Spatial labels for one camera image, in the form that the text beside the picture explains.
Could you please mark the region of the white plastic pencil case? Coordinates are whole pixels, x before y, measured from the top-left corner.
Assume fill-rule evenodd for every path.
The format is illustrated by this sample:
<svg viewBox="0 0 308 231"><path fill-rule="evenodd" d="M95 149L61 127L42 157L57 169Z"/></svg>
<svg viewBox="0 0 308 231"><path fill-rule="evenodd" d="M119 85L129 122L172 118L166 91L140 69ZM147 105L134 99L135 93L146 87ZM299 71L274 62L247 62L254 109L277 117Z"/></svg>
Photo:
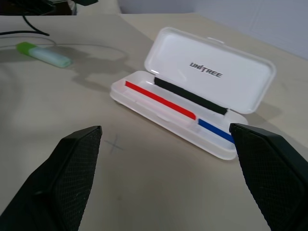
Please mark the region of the white plastic pencil case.
<svg viewBox="0 0 308 231"><path fill-rule="evenodd" d="M223 160L237 156L230 125L247 124L276 76L266 59L171 27L144 67L114 82L111 98Z"/></svg>

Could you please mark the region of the green highlighter pen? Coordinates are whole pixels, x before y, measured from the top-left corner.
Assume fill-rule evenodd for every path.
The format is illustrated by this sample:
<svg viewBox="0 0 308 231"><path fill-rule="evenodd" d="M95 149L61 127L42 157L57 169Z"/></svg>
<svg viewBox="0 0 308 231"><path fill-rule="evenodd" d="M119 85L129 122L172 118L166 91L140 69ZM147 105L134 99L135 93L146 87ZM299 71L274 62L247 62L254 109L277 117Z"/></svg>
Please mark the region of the green highlighter pen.
<svg viewBox="0 0 308 231"><path fill-rule="evenodd" d="M50 51L46 48L38 47L32 43L22 42L18 43L15 47L21 54L27 55L59 68L66 68L72 64L72 60L70 58Z"/></svg>

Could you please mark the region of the dark equipment behind table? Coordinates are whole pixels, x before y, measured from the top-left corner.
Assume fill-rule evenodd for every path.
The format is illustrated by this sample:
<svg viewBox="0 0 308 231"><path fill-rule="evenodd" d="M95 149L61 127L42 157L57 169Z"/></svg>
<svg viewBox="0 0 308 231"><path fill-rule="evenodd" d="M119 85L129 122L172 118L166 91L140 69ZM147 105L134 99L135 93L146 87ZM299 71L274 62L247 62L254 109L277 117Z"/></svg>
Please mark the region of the dark equipment behind table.
<svg viewBox="0 0 308 231"><path fill-rule="evenodd" d="M99 0L0 0L0 15L76 15L77 5L90 6Z"/></svg>

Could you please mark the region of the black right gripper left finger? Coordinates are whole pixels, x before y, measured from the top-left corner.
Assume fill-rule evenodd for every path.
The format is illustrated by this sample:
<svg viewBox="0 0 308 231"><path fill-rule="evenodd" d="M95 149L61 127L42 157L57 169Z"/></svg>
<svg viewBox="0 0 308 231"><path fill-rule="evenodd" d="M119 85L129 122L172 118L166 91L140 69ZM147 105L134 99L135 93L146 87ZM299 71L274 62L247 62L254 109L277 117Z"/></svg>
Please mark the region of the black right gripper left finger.
<svg viewBox="0 0 308 231"><path fill-rule="evenodd" d="M78 231L102 134L93 126L62 138L0 215L0 231Z"/></svg>

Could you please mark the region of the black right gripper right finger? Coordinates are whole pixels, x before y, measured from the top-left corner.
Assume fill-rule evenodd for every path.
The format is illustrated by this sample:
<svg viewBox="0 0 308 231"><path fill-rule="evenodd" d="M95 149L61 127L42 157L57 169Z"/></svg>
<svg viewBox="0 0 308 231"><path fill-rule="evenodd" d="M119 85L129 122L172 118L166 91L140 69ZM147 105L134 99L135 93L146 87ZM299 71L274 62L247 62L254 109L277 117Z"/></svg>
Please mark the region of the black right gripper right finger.
<svg viewBox="0 0 308 231"><path fill-rule="evenodd" d="M245 183L271 231L308 231L308 162L273 132L232 123Z"/></svg>

